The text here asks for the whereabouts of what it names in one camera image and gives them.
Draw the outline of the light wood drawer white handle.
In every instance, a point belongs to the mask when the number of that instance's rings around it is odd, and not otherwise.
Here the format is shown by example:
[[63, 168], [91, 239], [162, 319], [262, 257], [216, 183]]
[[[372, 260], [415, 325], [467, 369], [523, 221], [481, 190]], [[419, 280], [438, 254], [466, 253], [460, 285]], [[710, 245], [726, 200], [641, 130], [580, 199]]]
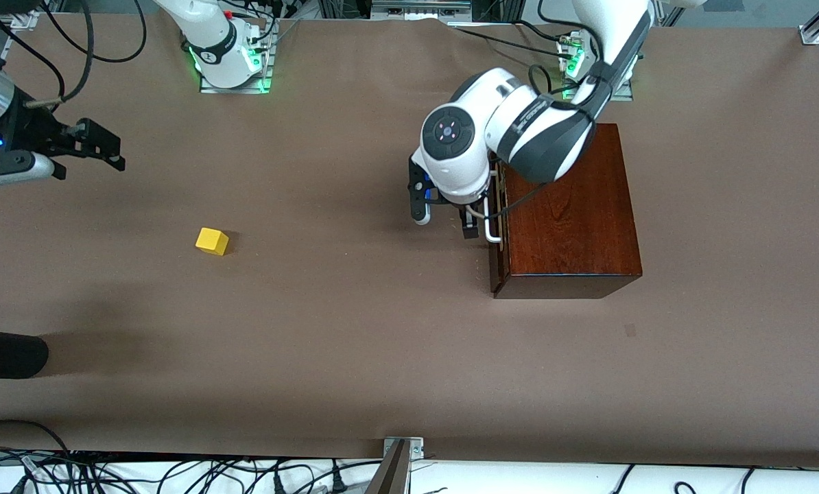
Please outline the light wood drawer white handle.
[[473, 218], [479, 234], [488, 243], [490, 288], [497, 294], [509, 276], [509, 228], [506, 215], [501, 213], [508, 205], [508, 195], [506, 166], [495, 161], [489, 169], [488, 188], [481, 199], [466, 207], [466, 215]]

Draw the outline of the yellow block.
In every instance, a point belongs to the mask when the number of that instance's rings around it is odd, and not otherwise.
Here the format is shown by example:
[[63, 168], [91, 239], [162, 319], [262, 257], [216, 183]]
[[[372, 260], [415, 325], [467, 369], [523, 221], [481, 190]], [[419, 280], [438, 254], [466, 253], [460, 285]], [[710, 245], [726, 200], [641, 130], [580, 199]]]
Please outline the yellow block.
[[223, 257], [230, 245], [230, 237], [224, 231], [203, 227], [200, 229], [194, 243], [196, 249], [210, 255]]

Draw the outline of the dark brown wooden cabinet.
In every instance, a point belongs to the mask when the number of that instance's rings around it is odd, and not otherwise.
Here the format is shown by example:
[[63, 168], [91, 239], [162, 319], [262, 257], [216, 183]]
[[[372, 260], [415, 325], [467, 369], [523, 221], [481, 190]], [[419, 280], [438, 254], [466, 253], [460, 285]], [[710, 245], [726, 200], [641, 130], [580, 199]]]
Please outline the dark brown wooden cabinet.
[[602, 123], [560, 180], [506, 166], [509, 274], [497, 299], [602, 299], [643, 274], [619, 126]]

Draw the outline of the black cylinder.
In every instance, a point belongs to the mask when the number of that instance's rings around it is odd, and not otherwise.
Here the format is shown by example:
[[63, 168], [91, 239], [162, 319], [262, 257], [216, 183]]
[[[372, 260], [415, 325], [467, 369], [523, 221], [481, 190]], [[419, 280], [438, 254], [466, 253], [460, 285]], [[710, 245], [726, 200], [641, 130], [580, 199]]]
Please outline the black cylinder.
[[0, 379], [30, 379], [49, 359], [49, 347], [37, 336], [0, 332]]

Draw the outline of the brown paper table cover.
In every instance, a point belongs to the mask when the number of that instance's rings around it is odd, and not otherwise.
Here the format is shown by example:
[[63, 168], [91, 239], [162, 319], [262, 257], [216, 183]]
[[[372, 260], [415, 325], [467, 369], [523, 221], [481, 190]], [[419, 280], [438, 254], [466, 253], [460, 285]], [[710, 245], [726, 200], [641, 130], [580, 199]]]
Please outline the brown paper table cover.
[[[419, 227], [423, 119], [530, 53], [438, 22], [304, 20], [266, 95], [199, 93], [180, 32], [96, 63], [58, 111], [124, 172], [0, 187], [0, 331], [46, 375], [0, 419], [69, 447], [438, 460], [819, 465], [819, 48], [655, 29], [614, 102], [643, 275], [598, 301], [494, 299], [454, 213]], [[201, 228], [230, 237], [202, 252]]]

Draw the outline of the grey electronics box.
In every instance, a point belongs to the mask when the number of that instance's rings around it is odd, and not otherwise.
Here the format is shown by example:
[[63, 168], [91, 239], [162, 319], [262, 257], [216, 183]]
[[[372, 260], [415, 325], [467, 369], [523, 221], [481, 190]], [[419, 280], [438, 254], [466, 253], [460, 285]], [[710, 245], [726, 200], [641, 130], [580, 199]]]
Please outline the grey electronics box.
[[434, 18], [471, 22], [471, 0], [371, 0], [372, 20], [418, 20]]

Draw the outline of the white foam sheet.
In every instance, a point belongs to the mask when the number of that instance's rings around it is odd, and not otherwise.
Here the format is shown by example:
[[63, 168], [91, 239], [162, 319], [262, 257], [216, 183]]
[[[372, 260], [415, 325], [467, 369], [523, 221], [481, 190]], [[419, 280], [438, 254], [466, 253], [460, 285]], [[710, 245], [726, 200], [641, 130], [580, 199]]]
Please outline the white foam sheet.
[[[375, 460], [108, 456], [0, 450], [0, 494], [330, 494], [333, 463], [364, 494]], [[410, 465], [407, 494], [819, 494], [811, 468], [447, 462]]]

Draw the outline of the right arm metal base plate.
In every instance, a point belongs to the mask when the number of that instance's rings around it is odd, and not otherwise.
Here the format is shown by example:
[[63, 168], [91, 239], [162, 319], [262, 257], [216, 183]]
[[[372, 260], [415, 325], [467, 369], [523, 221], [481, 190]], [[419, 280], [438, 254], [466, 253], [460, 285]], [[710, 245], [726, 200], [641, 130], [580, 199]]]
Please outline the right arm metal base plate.
[[267, 67], [259, 74], [253, 75], [248, 81], [232, 88], [218, 88], [209, 84], [205, 78], [200, 78], [200, 93], [208, 94], [242, 94], [262, 95], [270, 92], [274, 69]]

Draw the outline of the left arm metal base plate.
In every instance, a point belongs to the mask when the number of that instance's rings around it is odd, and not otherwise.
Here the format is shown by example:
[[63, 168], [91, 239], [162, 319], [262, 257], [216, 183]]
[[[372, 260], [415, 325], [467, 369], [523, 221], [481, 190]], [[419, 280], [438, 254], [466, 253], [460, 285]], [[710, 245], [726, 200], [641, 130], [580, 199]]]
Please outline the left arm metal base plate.
[[[579, 91], [580, 85], [578, 81], [571, 81], [566, 87], [562, 88], [560, 92], [561, 97], [566, 101], [572, 100], [577, 94], [577, 91]], [[617, 88], [611, 99], [617, 102], [632, 102], [632, 79], [630, 78], [623, 81], [623, 84]]]

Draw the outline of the silver metal bracket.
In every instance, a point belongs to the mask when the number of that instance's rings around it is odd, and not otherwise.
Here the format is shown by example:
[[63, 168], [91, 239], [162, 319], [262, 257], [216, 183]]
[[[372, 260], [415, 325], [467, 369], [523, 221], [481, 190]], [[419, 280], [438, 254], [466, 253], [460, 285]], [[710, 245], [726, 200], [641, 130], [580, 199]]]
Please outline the silver metal bracket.
[[412, 462], [422, 460], [425, 457], [425, 444], [422, 437], [400, 437], [388, 436], [383, 442], [383, 457], [390, 453], [391, 448], [400, 440], [405, 440], [409, 444], [409, 459]]

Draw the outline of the dark metal post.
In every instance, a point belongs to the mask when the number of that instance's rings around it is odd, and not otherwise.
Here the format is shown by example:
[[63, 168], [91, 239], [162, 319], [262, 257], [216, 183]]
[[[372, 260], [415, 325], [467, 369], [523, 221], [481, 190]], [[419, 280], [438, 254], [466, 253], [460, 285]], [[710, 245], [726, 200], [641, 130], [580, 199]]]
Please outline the dark metal post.
[[407, 494], [411, 462], [409, 444], [400, 440], [379, 463], [364, 494]]

